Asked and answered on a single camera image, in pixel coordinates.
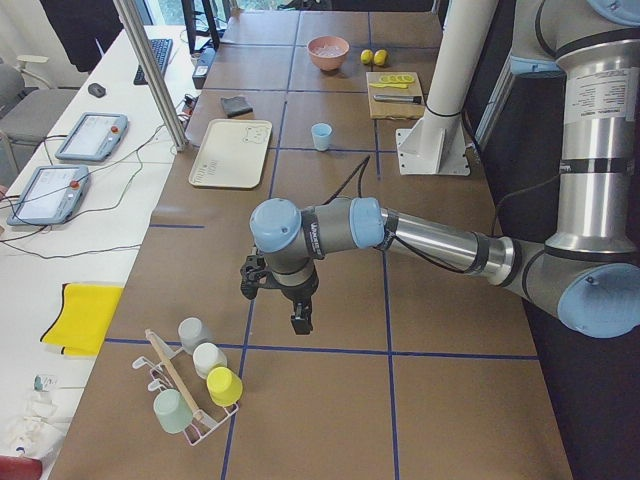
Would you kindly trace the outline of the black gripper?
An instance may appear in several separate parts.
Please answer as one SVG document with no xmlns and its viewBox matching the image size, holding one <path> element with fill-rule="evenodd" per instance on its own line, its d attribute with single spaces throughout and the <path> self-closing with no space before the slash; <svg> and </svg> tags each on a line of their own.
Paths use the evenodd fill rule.
<svg viewBox="0 0 640 480">
<path fill-rule="evenodd" d="M 291 325 L 296 335 L 309 335 L 312 325 L 312 296 L 319 286 L 313 260 L 293 273 L 279 273 L 267 264 L 265 255 L 253 246 L 240 268 L 240 291 L 249 300 L 256 298 L 259 289 L 279 290 L 293 303 Z"/>
</svg>

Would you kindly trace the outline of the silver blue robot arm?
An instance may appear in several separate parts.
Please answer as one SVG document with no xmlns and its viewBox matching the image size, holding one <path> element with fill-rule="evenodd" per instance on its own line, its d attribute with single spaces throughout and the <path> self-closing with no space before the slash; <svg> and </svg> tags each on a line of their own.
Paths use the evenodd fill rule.
<svg viewBox="0 0 640 480">
<path fill-rule="evenodd" d="M 316 261 L 374 247 L 483 276 L 586 336 L 612 338 L 636 328 L 639 269 L 626 223 L 636 164 L 639 5 L 520 1 L 511 61 L 516 74 L 566 76 L 551 237 L 540 244 L 488 237 L 385 209 L 374 198 L 333 196 L 305 209 L 275 198 L 251 214 L 254 249 L 241 269 L 243 295 L 280 290 L 292 302 L 294 330 L 308 334 Z"/>
</svg>

